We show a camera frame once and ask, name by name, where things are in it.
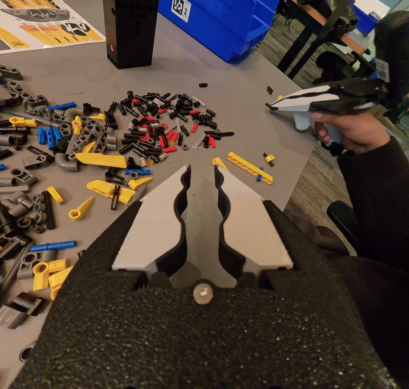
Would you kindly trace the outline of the yellow slotted panel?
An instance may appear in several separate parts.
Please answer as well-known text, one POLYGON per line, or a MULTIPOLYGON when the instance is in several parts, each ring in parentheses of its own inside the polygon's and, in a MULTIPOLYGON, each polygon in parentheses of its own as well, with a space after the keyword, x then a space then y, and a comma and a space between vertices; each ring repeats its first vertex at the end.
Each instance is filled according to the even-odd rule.
MULTIPOLYGON (((112 198, 115 191, 115 185, 101 181, 95 180, 87 183, 87 188, 95 193, 98 193, 104 197, 112 198)), ((119 186, 119 202, 123 204, 128 204, 132 197, 135 195, 135 191, 128 189, 126 187, 119 186)))

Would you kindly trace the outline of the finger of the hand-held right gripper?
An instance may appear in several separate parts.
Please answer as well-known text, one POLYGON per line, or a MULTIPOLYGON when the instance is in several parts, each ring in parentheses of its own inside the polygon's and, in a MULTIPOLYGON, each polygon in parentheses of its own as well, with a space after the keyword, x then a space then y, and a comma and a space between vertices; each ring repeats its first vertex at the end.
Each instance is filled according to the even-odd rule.
POLYGON ((340 103, 340 99, 280 99, 266 106, 271 110, 283 111, 312 111, 318 106, 329 106, 335 103, 340 103))
POLYGON ((266 103, 267 107, 334 107, 341 105, 338 95, 331 93, 331 86, 315 86, 266 103))

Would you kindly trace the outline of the white box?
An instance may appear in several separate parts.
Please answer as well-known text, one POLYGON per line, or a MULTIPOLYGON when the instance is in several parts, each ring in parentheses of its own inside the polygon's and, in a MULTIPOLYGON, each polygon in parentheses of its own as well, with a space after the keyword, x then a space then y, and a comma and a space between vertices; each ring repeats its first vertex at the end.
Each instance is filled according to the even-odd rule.
POLYGON ((367 15, 375 12, 379 17, 384 17, 390 11, 390 7, 379 0, 355 0, 354 5, 367 15))

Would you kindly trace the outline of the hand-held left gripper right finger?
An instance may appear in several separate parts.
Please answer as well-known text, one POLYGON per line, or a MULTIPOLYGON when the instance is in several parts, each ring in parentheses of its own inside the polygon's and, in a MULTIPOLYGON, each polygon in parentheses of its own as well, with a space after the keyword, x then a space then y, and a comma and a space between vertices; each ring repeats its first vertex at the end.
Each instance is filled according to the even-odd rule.
POLYGON ((270 214, 269 204, 220 165, 214 166, 217 206, 222 215, 218 259, 233 278, 245 272, 292 270, 294 263, 270 214))

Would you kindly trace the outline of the black brick tower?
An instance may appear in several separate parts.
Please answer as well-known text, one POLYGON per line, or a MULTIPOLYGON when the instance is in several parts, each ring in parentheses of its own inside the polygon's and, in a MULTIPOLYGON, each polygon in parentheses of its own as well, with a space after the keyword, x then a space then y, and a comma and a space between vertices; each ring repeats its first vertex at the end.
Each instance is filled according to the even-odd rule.
POLYGON ((119 70, 152 63, 159 0, 103 0, 108 60, 119 70))

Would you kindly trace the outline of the pile of yellow grey bricks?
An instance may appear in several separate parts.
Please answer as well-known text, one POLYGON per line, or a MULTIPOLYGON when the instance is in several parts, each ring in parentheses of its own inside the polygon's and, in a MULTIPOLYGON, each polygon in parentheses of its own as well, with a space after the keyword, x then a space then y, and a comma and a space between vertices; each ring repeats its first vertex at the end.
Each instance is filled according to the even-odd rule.
POLYGON ((1 178, 1 353, 9 345, 3 330, 16 330, 27 320, 38 316, 48 302, 54 301, 73 266, 59 259, 61 250, 75 248, 76 240, 36 244, 27 233, 37 235, 56 229, 53 202, 64 199, 53 186, 43 192, 30 192, 38 183, 34 171, 57 165, 55 155, 72 158, 77 153, 99 153, 116 150, 115 129, 118 127, 112 111, 96 115, 98 108, 85 103, 50 107, 45 96, 32 97, 18 81, 23 77, 18 69, 1 65, 1 109, 12 115, 1 120, 1 145, 21 150, 32 129, 36 129, 39 145, 47 145, 51 155, 35 146, 28 146, 30 157, 22 159, 22 168, 10 170, 9 178, 1 178))

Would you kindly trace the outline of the person's black sweater torso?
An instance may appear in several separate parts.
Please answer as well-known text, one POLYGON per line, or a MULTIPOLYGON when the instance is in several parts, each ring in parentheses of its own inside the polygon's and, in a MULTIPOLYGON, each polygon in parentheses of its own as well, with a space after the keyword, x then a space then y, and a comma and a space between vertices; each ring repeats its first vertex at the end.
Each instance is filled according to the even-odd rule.
POLYGON ((350 256, 329 228, 315 226, 289 209, 284 213, 332 261, 379 357, 400 388, 408 388, 408 272, 378 260, 350 256))

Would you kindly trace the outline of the blue crate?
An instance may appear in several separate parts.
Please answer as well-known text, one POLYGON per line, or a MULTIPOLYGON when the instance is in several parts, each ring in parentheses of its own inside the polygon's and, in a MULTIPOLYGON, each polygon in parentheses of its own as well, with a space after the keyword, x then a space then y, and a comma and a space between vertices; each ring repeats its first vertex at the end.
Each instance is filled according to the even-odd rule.
POLYGON ((353 3, 350 3, 351 7, 355 11, 357 17, 357 23, 355 29, 363 35, 364 37, 368 36, 370 32, 374 29, 375 25, 378 23, 378 19, 375 17, 364 13, 360 8, 356 7, 353 3))

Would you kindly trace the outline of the blue storage bin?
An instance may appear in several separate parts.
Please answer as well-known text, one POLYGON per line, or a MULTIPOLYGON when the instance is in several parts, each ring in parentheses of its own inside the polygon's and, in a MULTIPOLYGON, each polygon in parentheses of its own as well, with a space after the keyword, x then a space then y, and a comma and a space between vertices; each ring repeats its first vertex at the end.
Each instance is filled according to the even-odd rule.
POLYGON ((227 63, 268 33, 279 0, 159 0, 158 12, 227 63))

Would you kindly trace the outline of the person's right hand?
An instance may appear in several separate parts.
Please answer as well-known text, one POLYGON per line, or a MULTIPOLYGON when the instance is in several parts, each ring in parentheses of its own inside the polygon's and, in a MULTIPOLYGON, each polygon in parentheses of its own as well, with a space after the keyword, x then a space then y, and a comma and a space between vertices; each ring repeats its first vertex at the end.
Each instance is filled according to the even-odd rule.
POLYGON ((364 154, 386 145, 391 141, 385 127, 370 113, 354 111, 352 113, 329 113, 315 111, 311 113, 318 140, 322 143, 333 141, 326 125, 336 128, 341 136, 341 145, 355 154, 364 154))

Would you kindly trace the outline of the pile of black red pins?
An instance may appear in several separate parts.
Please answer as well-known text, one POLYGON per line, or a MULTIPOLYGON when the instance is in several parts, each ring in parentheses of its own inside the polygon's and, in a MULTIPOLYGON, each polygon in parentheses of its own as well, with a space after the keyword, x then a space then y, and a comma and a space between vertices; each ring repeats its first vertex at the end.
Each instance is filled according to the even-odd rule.
POLYGON ((213 150, 222 139, 235 135, 219 127, 215 111, 187 93, 137 95, 128 90, 124 99, 111 103, 110 111, 131 117, 120 152, 133 151, 144 169, 179 150, 213 150))

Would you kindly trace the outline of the yellow black sticker sheet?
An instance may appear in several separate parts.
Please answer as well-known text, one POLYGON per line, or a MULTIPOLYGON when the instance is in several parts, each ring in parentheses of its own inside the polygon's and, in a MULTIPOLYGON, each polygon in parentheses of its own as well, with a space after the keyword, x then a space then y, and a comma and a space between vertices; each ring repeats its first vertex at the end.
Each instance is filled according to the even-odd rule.
POLYGON ((105 42, 63 0, 0 0, 0 53, 105 42))

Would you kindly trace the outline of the yellow tooth piece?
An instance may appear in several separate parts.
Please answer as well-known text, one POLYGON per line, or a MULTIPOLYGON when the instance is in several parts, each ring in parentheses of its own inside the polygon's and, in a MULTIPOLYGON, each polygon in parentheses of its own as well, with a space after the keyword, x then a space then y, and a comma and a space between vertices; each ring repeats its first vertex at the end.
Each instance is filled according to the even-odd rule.
POLYGON ((68 214, 70 220, 72 220, 73 222, 79 222, 83 220, 87 211, 94 202, 94 199, 95 197, 90 197, 85 202, 83 202, 79 207, 72 209, 68 214))

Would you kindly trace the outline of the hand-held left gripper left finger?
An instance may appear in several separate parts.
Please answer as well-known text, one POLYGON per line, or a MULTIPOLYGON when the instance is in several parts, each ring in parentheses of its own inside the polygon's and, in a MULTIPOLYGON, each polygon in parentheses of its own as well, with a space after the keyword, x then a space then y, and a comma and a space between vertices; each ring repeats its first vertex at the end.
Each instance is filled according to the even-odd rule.
POLYGON ((137 203, 137 213, 112 270, 142 271, 148 277, 168 277, 187 259, 186 225, 181 217, 188 205, 191 166, 185 165, 137 203))

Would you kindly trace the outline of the background wooden desk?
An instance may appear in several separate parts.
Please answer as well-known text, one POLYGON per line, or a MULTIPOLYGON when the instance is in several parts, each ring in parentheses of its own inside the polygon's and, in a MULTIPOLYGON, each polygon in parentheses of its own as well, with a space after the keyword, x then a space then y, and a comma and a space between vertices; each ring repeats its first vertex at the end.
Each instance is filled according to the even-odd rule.
MULTIPOLYGON (((293 61, 296 59, 297 55, 305 47, 309 38, 313 34, 315 34, 317 38, 318 34, 323 28, 323 25, 326 22, 326 19, 311 6, 298 5, 297 0, 279 0, 279 7, 283 6, 285 6, 285 9, 287 10, 289 19, 296 19, 304 25, 303 31, 300 33, 300 35, 297 37, 297 39, 294 41, 294 43, 291 45, 289 50, 285 53, 284 57, 279 62, 278 69, 281 72, 285 73, 289 69, 293 61)), ((367 53, 368 48, 365 44, 369 44, 368 39, 365 38, 363 42, 356 42, 354 39, 352 39, 351 36, 349 36, 349 34, 350 33, 343 35, 342 37, 334 41, 334 43, 345 45, 356 54, 362 55, 364 53, 367 53)), ((325 43, 332 43, 316 42, 316 38, 312 41, 309 48, 290 71, 288 75, 290 79, 294 79, 297 73, 302 69, 302 67, 307 63, 307 61, 320 46, 325 43)))

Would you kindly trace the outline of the black office chair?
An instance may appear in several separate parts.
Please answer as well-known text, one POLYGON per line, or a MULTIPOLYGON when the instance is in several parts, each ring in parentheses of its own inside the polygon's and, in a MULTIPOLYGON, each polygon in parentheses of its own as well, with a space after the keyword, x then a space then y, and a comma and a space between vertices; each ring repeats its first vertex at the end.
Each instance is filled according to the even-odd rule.
POLYGON ((340 55, 326 51, 321 53, 316 65, 322 69, 321 76, 312 82, 313 86, 327 84, 331 81, 340 81, 352 78, 370 77, 376 72, 375 66, 363 56, 353 54, 353 60, 348 62, 340 55))

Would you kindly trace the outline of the black bag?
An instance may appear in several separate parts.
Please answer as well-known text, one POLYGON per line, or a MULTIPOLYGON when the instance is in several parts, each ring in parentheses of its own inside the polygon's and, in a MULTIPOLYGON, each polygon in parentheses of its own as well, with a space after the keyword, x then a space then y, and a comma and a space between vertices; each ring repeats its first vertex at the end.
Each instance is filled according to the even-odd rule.
POLYGON ((316 42, 334 42, 352 32, 359 21, 352 0, 297 0, 300 6, 311 6, 326 22, 316 42))

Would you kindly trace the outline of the grey elbow pipe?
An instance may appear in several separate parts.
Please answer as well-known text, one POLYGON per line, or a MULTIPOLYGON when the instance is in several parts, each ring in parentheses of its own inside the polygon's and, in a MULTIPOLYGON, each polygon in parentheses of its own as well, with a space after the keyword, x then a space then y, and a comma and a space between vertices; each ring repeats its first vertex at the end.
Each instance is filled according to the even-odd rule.
POLYGON ((79 172, 79 162, 75 156, 57 153, 55 155, 55 163, 66 172, 79 172))

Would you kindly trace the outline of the yellow wedge piece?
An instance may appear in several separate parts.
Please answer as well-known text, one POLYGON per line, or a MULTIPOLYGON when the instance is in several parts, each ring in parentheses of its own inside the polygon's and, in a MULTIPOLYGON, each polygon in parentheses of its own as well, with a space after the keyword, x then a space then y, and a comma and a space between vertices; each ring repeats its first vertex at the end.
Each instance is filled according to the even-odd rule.
POLYGON ((152 177, 146 176, 139 179, 132 179, 127 183, 127 186, 130 187, 133 191, 136 191, 140 186, 146 185, 152 181, 152 177))

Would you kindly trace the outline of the long yellow fairing panel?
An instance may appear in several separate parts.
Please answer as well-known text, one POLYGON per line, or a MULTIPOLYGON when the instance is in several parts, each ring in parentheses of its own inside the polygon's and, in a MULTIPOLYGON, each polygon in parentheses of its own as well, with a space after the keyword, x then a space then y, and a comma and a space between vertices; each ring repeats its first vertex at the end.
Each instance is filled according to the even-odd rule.
POLYGON ((76 159, 85 165, 116 167, 125 169, 127 163, 122 155, 105 155, 99 153, 77 153, 76 159))

